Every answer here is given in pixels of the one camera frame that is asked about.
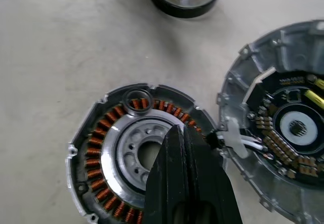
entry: concrete floor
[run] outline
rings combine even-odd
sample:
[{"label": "concrete floor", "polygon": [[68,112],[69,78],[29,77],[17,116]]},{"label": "concrete floor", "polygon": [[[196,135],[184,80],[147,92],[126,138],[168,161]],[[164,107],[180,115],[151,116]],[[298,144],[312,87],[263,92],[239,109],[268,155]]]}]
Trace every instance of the concrete floor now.
[{"label": "concrete floor", "polygon": [[[67,143],[90,105],[136,82],[167,84],[217,118],[216,93],[237,51],[324,0],[219,0],[173,19],[150,0],[0,0],[0,216],[6,224],[86,223],[67,191]],[[290,223],[259,203],[233,165],[244,223]]]}]

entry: gray surface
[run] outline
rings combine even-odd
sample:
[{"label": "gray surface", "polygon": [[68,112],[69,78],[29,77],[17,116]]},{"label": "gray surface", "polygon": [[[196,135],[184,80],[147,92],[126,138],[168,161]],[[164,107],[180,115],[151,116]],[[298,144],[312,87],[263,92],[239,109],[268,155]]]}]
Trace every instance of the gray surface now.
[{"label": "gray surface", "polygon": [[[219,0],[192,21],[149,0],[0,0],[0,216],[6,224],[86,223],[64,158],[105,92],[146,81],[177,87],[215,119],[237,51],[280,26],[324,16],[324,0]],[[258,203],[229,165],[244,223],[289,223]]]}]

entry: black tool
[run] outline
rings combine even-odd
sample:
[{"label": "black tool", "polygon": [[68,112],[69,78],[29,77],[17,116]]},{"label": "black tool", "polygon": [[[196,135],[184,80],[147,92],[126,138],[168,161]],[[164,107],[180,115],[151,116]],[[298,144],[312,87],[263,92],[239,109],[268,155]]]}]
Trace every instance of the black tool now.
[{"label": "black tool", "polygon": [[219,156],[192,127],[166,134],[147,180],[143,223],[242,223]]}]

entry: yellow capacitor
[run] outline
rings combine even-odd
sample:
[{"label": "yellow capacitor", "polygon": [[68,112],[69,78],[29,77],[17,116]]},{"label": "yellow capacitor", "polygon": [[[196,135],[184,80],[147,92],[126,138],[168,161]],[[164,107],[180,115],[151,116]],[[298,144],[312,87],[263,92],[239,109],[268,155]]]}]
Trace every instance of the yellow capacitor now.
[{"label": "yellow capacitor", "polygon": [[314,84],[324,90],[324,80],[317,79]]},{"label": "yellow capacitor", "polygon": [[320,108],[324,109],[324,99],[318,96],[316,93],[308,90],[305,92],[305,96],[307,96],[312,102],[318,105]]}]

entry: black wheel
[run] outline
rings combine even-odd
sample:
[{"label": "black wheel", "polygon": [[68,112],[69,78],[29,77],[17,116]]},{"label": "black wheel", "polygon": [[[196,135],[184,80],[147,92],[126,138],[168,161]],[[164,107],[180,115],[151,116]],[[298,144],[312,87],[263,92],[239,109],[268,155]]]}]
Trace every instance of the black wheel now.
[{"label": "black wheel", "polygon": [[207,13],[215,5],[216,0],[207,0],[197,5],[177,4],[169,0],[152,0],[152,2],[168,15],[178,18],[194,18]]}]

